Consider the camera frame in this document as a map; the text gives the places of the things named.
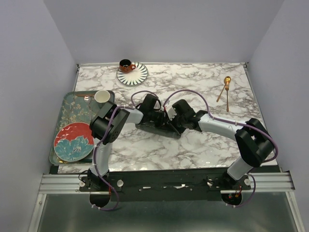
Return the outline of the gold spoon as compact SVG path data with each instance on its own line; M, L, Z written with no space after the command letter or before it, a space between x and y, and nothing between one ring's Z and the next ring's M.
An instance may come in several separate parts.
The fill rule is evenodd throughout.
M219 94L219 96L218 96L218 98L216 100L217 102L220 100L221 95L222 95L224 90L226 90L227 92L229 91L230 83L231 83L231 77L230 76L226 76L224 78L224 87L222 88L222 90L221 90L221 92L220 92L220 94Z

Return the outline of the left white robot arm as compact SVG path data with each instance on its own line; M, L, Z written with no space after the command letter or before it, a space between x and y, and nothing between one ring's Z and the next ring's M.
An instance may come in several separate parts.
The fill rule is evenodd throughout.
M112 143L118 138L125 124L145 126L147 129L154 129L154 133L171 131L167 125L167 113L160 108L155 109L158 102L158 97L151 94L147 94L143 102L135 108L118 106L107 101L91 120L90 130L95 138L95 145L87 178L95 190L101 191L110 186L105 176L109 172Z

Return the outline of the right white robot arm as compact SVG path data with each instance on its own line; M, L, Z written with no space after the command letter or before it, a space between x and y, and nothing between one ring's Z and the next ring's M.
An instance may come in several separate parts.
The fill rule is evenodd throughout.
M171 123L181 129L210 132L236 141L240 157L224 172L222 184L234 189L240 179L258 168L276 149L275 143L261 122L252 118L244 123L211 117L207 111L195 112L185 100L164 107Z

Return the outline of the grey cloth napkin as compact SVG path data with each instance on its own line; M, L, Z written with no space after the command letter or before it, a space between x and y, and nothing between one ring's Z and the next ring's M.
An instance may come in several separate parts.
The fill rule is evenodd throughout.
M135 127L139 130L168 138L179 139L181 137L181 134L169 125L156 127L154 124L136 124Z

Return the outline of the copper fork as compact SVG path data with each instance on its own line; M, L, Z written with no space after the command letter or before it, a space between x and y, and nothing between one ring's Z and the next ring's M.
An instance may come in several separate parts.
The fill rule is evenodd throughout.
M226 111L229 112L229 98L228 98L229 88L225 87L225 90L226 90Z

